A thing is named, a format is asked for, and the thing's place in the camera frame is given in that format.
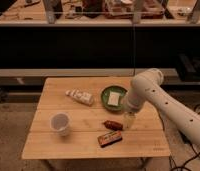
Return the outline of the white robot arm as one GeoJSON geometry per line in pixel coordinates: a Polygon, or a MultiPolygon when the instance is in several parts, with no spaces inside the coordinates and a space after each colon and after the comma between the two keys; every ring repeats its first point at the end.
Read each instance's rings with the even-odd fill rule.
{"type": "Polygon", "coordinates": [[[166,93],[160,87],[163,81],[164,75],[157,68],[135,75],[123,100],[124,110],[131,114],[138,113],[148,101],[200,149],[200,115],[166,93]]]}

